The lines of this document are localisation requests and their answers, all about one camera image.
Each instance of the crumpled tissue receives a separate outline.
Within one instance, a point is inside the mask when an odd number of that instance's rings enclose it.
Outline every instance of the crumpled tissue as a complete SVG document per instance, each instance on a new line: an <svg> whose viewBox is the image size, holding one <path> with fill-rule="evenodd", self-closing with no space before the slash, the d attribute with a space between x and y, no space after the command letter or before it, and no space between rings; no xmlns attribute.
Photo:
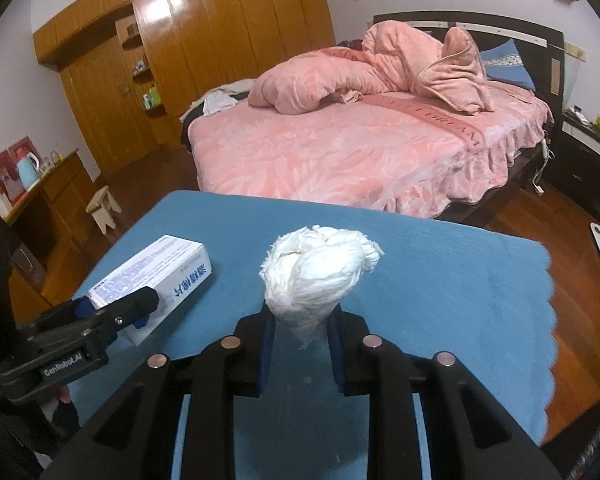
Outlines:
<svg viewBox="0 0 600 480"><path fill-rule="evenodd" d="M359 231L303 227L278 237L262 263L265 301L302 347L325 333L326 319L382 249Z"/></svg>

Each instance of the wooden shelf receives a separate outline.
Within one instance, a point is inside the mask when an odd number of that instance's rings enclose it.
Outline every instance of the wooden shelf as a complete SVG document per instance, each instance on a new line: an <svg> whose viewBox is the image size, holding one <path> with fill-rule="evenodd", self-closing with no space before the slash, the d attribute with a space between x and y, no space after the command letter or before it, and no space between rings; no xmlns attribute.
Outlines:
<svg viewBox="0 0 600 480"><path fill-rule="evenodd" d="M134 74L131 79L134 80L134 83L145 83L154 79L154 75L151 72L151 67L148 66L144 70L141 70L137 74Z"/></svg>
<svg viewBox="0 0 600 480"><path fill-rule="evenodd" d="M140 33L129 36L122 42L122 48L124 50L132 50L133 48L138 48L140 45L142 45Z"/></svg>
<svg viewBox="0 0 600 480"><path fill-rule="evenodd" d="M159 104L157 106L152 106L149 109L145 108L144 111L146 112L146 114L149 117L151 117L153 119L158 118L158 117L163 117L167 114L167 110L165 110L163 104Z"/></svg>

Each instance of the small wooden stool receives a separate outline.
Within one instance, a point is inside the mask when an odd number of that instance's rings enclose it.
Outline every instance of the small wooden stool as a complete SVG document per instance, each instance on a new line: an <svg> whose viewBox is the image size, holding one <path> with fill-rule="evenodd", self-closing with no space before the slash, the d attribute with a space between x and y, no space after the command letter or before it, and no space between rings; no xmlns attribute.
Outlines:
<svg viewBox="0 0 600 480"><path fill-rule="evenodd" d="M122 213L122 208L109 192L109 186L105 186L96 191L85 211L93 216L102 234L105 235L107 234L107 226L112 229L116 228L116 223L111 217L111 211Z"/></svg>

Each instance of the bottle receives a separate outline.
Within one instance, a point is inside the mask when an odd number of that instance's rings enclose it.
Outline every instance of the bottle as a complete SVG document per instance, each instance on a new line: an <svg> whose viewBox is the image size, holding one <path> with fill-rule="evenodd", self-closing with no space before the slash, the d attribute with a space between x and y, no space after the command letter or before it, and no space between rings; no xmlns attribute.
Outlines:
<svg viewBox="0 0 600 480"><path fill-rule="evenodd" d="M152 106L158 106L162 104L160 92L158 92L158 89L155 86L149 88L149 96L151 97Z"/></svg>
<svg viewBox="0 0 600 480"><path fill-rule="evenodd" d="M62 154L62 150L60 149L60 143L58 142L58 139L54 139L56 142L56 148L58 149L58 156L60 157L60 160L64 160L64 155Z"/></svg>

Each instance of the pink comforter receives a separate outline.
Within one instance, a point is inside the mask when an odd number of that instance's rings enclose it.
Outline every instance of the pink comforter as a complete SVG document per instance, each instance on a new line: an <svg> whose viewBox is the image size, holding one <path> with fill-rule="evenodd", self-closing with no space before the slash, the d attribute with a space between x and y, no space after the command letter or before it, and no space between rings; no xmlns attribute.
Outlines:
<svg viewBox="0 0 600 480"><path fill-rule="evenodd" d="M527 90L488 88L494 112L456 114L483 132L478 153L443 128L364 102L323 104L298 116L241 102L189 127L200 189L420 217L437 216L452 201L475 203L506 183L514 153L542 139L550 116ZM455 113L439 100L430 105Z"/></svg>
<svg viewBox="0 0 600 480"><path fill-rule="evenodd" d="M389 20L366 32L362 49L324 48L280 63L258 78L249 104L298 115L328 96L351 102L361 95L409 91L471 115L494 109L478 47L463 28L450 28L442 44Z"/></svg>

